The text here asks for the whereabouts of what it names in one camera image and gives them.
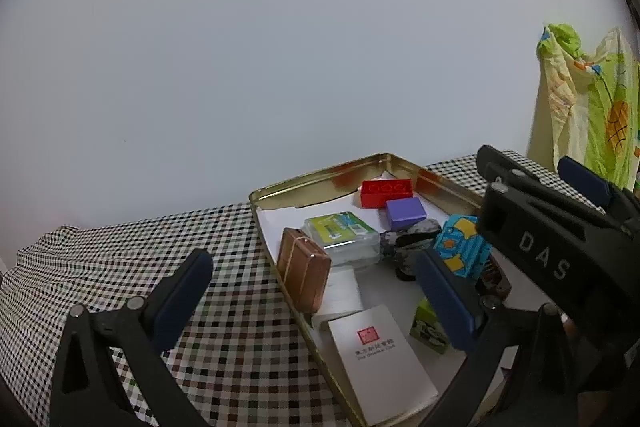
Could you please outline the green dental floss box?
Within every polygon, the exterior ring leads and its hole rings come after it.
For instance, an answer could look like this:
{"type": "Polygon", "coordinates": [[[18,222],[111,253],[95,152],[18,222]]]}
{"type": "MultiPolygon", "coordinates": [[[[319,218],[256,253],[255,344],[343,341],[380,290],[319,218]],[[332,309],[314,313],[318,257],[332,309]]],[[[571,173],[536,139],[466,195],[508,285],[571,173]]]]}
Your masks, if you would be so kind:
{"type": "Polygon", "coordinates": [[[351,211],[308,218],[303,230],[326,252],[334,267],[359,269],[380,260],[380,233],[351,211]]]}

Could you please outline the purple block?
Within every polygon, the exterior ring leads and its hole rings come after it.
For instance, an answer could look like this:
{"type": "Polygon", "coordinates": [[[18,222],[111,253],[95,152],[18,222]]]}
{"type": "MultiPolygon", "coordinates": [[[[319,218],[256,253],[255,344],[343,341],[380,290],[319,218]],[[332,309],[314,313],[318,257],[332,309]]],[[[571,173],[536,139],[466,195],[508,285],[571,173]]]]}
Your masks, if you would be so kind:
{"type": "Polygon", "coordinates": [[[422,202],[417,197],[388,200],[385,210],[392,231],[410,228],[427,217],[422,202]]]}

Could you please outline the green toy brick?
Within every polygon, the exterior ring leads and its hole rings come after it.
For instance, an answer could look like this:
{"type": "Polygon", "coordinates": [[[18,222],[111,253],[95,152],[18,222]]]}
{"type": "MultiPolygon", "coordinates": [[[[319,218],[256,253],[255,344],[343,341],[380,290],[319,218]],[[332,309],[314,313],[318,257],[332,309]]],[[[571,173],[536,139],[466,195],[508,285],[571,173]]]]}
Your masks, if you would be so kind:
{"type": "Polygon", "coordinates": [[[422,298],[416,306],[410,335],[440,355],[443,355],[450,346],[449,338],[431,303],[426,298],[422,298]]]}

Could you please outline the checkered tablecloth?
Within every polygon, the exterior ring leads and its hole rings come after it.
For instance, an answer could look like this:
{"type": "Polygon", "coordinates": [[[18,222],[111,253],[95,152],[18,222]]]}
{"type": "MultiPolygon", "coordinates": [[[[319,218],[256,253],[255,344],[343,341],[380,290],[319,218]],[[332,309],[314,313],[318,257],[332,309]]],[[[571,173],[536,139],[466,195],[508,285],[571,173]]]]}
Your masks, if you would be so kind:
{"type": "Polygon", "coordinates": [[[164,354],[211,426],[352,426],[312,356],[267,259],[250,202],[80,229],[23,248],[1,282],[1,387],[37,426],[49,424],[55,355],[68,311],[148,295],[195,248],[213,278],[164,354]]]}

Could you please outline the white paper liner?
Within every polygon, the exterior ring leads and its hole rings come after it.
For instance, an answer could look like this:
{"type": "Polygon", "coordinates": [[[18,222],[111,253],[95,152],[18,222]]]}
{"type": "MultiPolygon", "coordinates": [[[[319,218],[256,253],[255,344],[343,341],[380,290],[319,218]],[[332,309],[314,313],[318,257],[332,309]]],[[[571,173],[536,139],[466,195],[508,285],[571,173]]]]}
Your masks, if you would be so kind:
{"type": "MultiPolygon", "coordinates": [[[[248,195],[260,240],[270,261],[277,261],[282,229],[287,225],[300,225],[306,216],[352,210],[372,227],[385,227],[386,219],[382,213],[360,207],[357,192],[364,180],[390,178],[410,179],[414,193],[426,206],[427,213],[438,219],[444,219],[452,212],[475,215],[480,209],[480,195],[413,164],[401,166],[382,162],[354,169],[346,165],[324,169],[258,188],[248,195]]],[[[356,277],[363,304],[367,308],[385,305],[397,324],[408,329],[413,312],[424,296],[418,283],[401,282],[392,273],[392,268],[382,262],[358,269],[356,277]]],[[[331,336],[323,329],[313,329],[302,314],[294,312],[293,315],[349,424],[362,426],[362,413],[331,336]]]]}

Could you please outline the white small box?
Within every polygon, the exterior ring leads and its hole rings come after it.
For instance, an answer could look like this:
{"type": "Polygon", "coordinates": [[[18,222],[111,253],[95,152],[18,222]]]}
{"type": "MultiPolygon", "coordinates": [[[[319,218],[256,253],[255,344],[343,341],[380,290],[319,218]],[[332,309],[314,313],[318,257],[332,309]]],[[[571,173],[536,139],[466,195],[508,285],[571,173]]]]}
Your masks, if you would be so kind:
{"type": "Polygon", "coordinates": [[[336,267],[329,272],[322,303],[311,317],[313,329],[322,329],[326,322],[347,317],[363,310],[356,272],[352,267],[336,267]]]}

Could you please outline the white Oriental Club box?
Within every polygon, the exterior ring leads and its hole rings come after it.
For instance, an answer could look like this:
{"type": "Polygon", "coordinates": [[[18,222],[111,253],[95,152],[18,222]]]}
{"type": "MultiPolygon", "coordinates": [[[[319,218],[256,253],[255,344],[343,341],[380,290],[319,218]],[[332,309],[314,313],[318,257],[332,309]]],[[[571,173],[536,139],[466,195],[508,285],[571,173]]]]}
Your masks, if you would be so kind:
{"type": "Polygon", "coordinates": [[[386,306],[329,321],[329,331],[368,426],[397,424],[439,398],[386,306]]]}

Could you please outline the red toy brick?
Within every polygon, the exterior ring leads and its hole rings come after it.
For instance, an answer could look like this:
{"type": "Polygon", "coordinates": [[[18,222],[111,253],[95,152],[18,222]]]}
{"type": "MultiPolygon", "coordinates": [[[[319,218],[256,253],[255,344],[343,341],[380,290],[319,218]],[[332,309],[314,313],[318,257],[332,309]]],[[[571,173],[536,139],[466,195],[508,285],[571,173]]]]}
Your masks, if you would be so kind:
{"type": "Polygon", "coordinates": [[[411,198],[412,182],[410,179],[364,180],[359,196],[362,208],[384,208],[390,200],[411,198]]]}

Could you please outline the grey black patterned block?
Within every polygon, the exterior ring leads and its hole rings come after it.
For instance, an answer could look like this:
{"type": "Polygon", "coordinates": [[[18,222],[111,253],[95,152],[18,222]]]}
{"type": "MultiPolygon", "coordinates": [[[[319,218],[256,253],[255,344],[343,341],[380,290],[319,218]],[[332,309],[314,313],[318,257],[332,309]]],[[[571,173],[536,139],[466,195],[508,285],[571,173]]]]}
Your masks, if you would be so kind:
{"type": "Polygon", "coordinates": [[[404,282],[416,280],[416,259],[430,248],[442,231],[442,226],[427,218],[411,227],[380,234],[380,251],[386,265],[392,267],[396,277],[404,282]]]}

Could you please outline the green floral fabric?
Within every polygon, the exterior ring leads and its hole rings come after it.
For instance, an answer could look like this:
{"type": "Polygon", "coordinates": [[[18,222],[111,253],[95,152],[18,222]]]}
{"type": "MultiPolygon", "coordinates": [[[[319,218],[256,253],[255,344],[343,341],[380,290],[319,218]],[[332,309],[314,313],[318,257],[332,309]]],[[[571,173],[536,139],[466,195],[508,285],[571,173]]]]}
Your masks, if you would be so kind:
{"type": "Polygon", "coordinates": [[[567,24],[537,43],[540,81],[527,156],[552,171],[562,157],[631,190],[639,169],[639,61],[620,28],[596,50],[567,24]]]}

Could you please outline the blue yellow toy block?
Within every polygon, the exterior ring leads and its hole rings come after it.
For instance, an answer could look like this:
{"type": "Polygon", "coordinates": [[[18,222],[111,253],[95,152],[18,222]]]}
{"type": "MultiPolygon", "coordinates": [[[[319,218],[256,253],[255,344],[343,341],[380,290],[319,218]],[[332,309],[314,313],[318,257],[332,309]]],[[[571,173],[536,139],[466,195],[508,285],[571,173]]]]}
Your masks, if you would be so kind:
{"type": "Polygon", "coordinates": [[[449,270],[477,281],[491,252],[490,244],[477,232],[475,216],[451,215],[442,226],[433,249],[449,270]]]}

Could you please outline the copper pink metal case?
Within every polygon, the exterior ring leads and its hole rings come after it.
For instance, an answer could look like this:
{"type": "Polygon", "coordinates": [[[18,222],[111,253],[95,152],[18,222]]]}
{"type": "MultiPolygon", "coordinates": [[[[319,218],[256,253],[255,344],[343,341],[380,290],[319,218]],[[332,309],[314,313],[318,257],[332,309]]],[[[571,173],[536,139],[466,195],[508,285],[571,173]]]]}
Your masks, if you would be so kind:
{"type": "Polygon", "coordinates": [[[302,230],[283,230],[277,269],[298,312],[314,314],[320,309],[331,263],[328,254],[302,230]]]}

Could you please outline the gold metal tin tray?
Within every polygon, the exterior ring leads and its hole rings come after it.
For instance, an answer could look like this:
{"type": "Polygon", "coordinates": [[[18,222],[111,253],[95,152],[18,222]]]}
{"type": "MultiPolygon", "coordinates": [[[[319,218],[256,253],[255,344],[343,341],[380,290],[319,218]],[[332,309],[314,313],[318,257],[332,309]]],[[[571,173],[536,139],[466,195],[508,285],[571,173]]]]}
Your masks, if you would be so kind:
{"type": "MultiPolygon", "coordinates": [[[[410,179],[414,195],[420,197],[428,217],[440,222],[451,213],[477,215],[486,184],[482,178],[472,174],[475,172],[475,158],[468,156],[446,162],[446,169],[446,172],[440,172],[431,166],[420,167],[391,153],[378,153],[258,188],[250,193],[248,199],[267,259],[276,269],[282,230],[287,227],[301,228],[308,217],[352,211],[375,230],[385,230],[386,218],[382,210],[359,206],[357,192],[363,180],[410,179]]],[[[382,260],[376,265],[357,269],[356,277],[363,308],[385,305],[398,326],[408,334],[416,306],[424,297],[418,283],[401,282],[395,277],[392,267],[382,260]]],[[[334,397],[353,426],[365,426],[328,326],[312,327],[311,318],[295,310],[278,273],[277,280],[307,347],[319,364],[334,397]]],[[[410,336],[408,340],[442,395],[462,365],[464,353],[449,348],[444,355],[438,355],[418,340],[410,336]]],[[[488,418],[497,405],[503,383],[503,371],[498,365],[470,426],[480,426],[488,418]]]]}

